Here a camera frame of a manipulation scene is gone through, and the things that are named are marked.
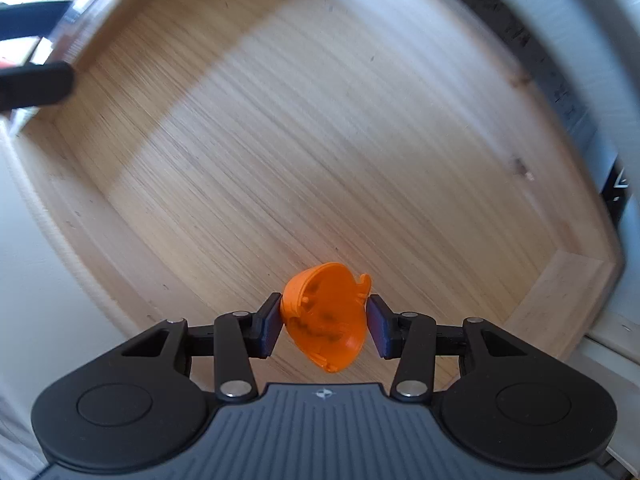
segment orange plastic tab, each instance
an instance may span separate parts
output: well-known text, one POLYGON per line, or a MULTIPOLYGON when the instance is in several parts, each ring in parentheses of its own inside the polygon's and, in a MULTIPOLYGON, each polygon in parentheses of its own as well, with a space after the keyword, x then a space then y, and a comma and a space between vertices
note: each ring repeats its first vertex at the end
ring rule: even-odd
POLYGON ((364 344, 370 290, 368 274, 356 283, 343 264, 322 264, 289 280, 280 315, 309 359, 326 372, 339 372, 354 361, 364 344))

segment wood grain surface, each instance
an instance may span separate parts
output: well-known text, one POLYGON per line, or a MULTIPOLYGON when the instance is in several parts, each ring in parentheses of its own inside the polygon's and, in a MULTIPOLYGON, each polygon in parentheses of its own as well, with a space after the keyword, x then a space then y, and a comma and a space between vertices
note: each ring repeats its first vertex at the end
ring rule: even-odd
MULTIPOLYGON (((340 261, 394 310, 564 356, 620 266, 556 118, 456 0, 149 0, 7 145, 139 328, 255 310, 340 261)), ((254 363, 261 383, 395 366, 368 341, 328 376, 284 333, 254 363)), ((437 385, 456 369, 439 360, 437 385)))

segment gray ribbed panel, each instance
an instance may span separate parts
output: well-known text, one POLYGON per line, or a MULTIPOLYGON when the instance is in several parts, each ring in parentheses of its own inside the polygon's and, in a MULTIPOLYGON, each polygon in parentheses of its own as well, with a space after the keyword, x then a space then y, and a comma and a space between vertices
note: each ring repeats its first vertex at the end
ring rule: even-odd
MULTIPOLYGON (((52 466, 41 480, 86 480, 52 466)), ((259 400, 219 410, 190 449, 148 470, 111 480, 606 480, 597 466, 532 475, 467 455, 431 412, 399 404, 377 384, 272 384, 259 400), (324 389, 331 394, 322 398, 324 389)))

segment black object with white markings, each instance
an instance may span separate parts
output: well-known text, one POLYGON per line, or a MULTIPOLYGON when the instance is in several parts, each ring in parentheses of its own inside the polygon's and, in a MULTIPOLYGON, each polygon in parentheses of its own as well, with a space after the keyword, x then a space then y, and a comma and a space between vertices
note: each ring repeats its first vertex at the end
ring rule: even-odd
POLYGON ((590 378, 480 318, 438 326, 393 313, 377 295, 367 323, 380 384, 268 384, 249 358, 271 355, 280 294, 212 326, 164 321, 60 379, 32 423, 50 466, 41 479, 605 479, 594 460, 616 424, 590 378), (189 380, 215 355, 215 392, 189 380), (461 378, 433 391, 436 355, 461 378))

